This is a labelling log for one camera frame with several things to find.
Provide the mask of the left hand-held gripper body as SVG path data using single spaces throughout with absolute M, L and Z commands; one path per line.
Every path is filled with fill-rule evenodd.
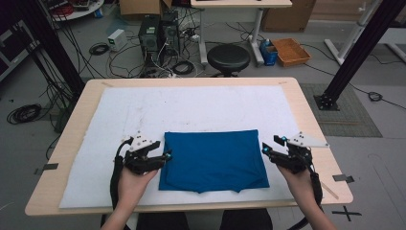
M 130 138 L 130 147 L 124 156 L 124 165 L 136 174 L 145 174 L 158 170 L 160 162 L 154 160 L 154 157 L 148 157 L 149 151 L 146 147 L 155 142 L 138 131 Z

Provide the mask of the blue T-shirt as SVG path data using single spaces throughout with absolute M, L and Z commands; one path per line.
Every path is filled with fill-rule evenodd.
M 206 193 L 267 188 L 255 129 L 226 132 L 167 132 L 172 159 L 161 170 L 161 191 Z

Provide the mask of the person's left hand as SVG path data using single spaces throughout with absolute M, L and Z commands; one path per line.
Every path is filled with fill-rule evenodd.
M 124 168 L 118 186 L 118 205 L 133 210 L 143 196 L 149 181 L 154 178 L 156 174 L 157 171 L 135 174 L 128 168 Z

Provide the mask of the person's right hand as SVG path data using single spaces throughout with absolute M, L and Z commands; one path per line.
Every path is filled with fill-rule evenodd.
M 281 166 L 278 166 L 278 170 L 286 180 L 288 188 L 300 208 L 317 205 L 308 171 L 293 173 Z

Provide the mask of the thin wooden strip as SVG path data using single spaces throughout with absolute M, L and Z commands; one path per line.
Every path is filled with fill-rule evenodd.
M 327 186 L 324 182 L 321 182 L 321 186 L 323 189 L 325 189 L 331 196 L 333 196 L 335 199 L 339 199 L 339 196 L 337 194 L 335 194 L 330 188 L 329 186 Z

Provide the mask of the black tape strip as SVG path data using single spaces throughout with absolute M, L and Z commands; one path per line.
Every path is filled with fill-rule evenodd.
M 44 171 L 56 170 L 57 167 L 58 167 L 58 163 L 45 164 L 42 168 L 35 169 L 34 174 L 42 175 Z
M 351 175 L 345 175 L 345 174 L 336 174 L 332 176 L 334 181 L 345 181 L 346 183 L 352 183 L 354 182 L 354 178 Z

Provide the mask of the person's left leg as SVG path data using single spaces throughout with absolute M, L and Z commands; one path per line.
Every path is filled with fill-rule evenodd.
M 183 212 L 141 213 L 136 230 L 190 230 Z

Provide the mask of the person's leg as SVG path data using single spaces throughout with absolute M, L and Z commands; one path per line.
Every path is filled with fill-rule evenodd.
M 273 230 L 266 209 L 225 210 L 219 230 Z
M 183 212 L 141 213 L 136 230 L 190 230 Z

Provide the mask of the person's right leg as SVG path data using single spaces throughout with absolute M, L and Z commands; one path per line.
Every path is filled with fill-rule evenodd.
M 225 210 L 219 230 L 273 230 L 266 209 Z

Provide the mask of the blue container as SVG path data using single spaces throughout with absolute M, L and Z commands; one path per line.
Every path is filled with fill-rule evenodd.
M 273 66 L 278 58 L 277 48 L 269 39 L 265 39 L 259 46 L 260 53 L 266 66 Z

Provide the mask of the black computer tower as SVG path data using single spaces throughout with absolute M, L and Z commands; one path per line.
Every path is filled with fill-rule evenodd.
M 138 37 L 145 61 L 156 62 L 161 45 L 159 14 L 147 14 L 144 17 Z
M 178 12 L 165 11 L 161 23 L 166 54 L 177 56 L 180 50 Z

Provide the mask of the large cardboard box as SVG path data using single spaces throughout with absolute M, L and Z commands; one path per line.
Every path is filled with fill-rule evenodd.
M 291 7 L 268 9 L 261 29 L 268 33 L 302 33 L 305 31 L 316 0 L 290 0 Z

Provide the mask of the white desk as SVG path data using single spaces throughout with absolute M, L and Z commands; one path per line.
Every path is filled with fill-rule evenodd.
M 248 37 L 248 44 L 257 65 L 264 63 L 257 39 L 260 22 L 265 9 L 290 8 L 291 0 L 191 0 L 193 8 L 199 11 L 200 35 L 198 48 L 200 62 L 208 64 L 204 25 L 209 22 L 253 22 L 254 30 Z

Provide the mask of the dark equipment rack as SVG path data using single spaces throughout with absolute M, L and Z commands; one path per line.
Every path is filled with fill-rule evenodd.
M 39 42 L 23 20 L 12 26 L 0 26 L 0 82 L 7 77 Z

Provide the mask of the black aluminium frame post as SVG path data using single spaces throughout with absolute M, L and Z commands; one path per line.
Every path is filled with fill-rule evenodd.
M 43 13 L 37 0 L 21 0 L 21 5 L 25 7 L 27 20 L 32 32 L 42 44 L 49 58 L 58 69 L 65 82 L 68 84 L 73 95 L 79 97 L 85 83 L 79 76 L 73 62 L 67 55 L 55 31 Z
M 380 0 L 366 28 L 350 48 L 344 63 L 340 65 L 327 89 L 322 95 L 315 97 L 321 110 L 338 108 L 337 101 L 341 93 L 405 6 L 406 0 Z

